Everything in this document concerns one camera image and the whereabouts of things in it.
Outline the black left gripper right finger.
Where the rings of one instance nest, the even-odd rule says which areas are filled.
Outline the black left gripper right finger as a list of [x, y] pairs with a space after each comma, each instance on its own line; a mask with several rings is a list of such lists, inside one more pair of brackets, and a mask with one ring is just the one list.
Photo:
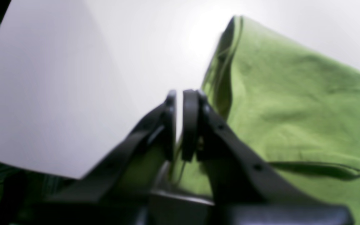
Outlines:
[[200, 90], [183, 91], [182, 159], [202, 162], [216, 205], [319, 205], [245, 145]]

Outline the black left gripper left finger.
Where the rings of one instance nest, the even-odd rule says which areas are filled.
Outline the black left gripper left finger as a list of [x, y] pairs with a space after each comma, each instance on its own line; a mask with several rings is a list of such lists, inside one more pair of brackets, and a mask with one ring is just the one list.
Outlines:
[[163, 158], [171, 161], [176, 141], [176, 91], [147, 113], [128, 136], [112, 149], [82, 180], [50, 197], [49, 203], [97, 203], [112, 189], [134, 156], [145, 153], [155, 140], [162, 138]]

